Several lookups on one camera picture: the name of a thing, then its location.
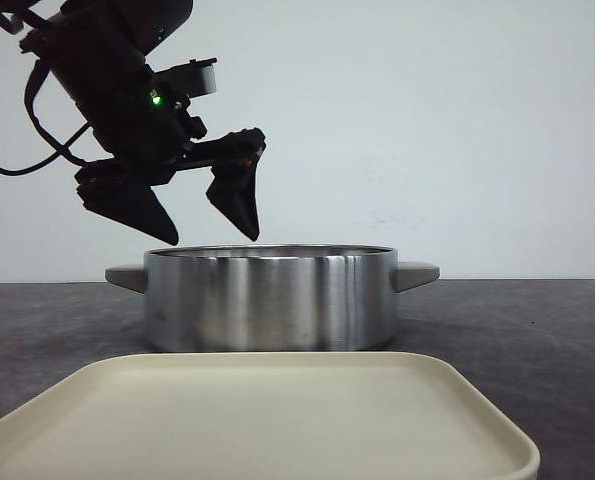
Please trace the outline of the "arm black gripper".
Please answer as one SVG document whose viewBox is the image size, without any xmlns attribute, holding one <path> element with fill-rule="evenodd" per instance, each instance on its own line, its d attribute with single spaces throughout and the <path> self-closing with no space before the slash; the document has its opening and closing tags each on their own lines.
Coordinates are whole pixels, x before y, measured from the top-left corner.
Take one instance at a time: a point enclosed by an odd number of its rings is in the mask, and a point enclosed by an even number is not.
<svg viewBox="0 0 595 480">
<path fill-rule="evenodd" d="M 178 231 L 142 179 L 167 166 L 190 140 L 206 136 L 188 96 L 155 78 L 147 55 L 191 16 L 188 9 L 62 9 L 44 19 L 19 13 L 31 31 L 23 52 L 37 61 L 24 91 L 24 106 L 36 131 L 59 153 L 65 144 L 49 137 L 34 111 L 34 100 L 53 74 L 114 160 L 82 166 L 76 192 L 86 210 L 177 245 Z M 256 170 L 266 148 L 259 128 L 231 132 L 195 143 L 191 159 L 211 167 L 206 196 L 242 234 L 260 234 L 255 196 Z"/>
</svg>

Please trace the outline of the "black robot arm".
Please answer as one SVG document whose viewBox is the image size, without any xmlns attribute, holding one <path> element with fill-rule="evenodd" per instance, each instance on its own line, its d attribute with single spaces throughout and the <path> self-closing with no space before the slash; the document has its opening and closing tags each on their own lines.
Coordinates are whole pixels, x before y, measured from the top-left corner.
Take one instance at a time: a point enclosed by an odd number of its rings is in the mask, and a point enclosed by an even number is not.
<svg viewBox="0 0 595 480">
<path fill-rule="evenodd" d="M 256 239 L 263 132 L 245 129 L 210 140 L 203 121 L 189 114 L 194 98 L 215 90 L 213 59 L 158 72 L 146 61 L 192 9 L 189 1 L 67 1 L 44 18 L 30 1 L 0 1 L 0 28 L 20 34 L 20 49 L 36 56 L 26 110 L 54 76 L 106 152 L 102 160 L 75 159 L 85 209 L 173 245 L 177 229 L 154 190 L 177 172 L 209 168 L 208 200 Z"/>
</svg>

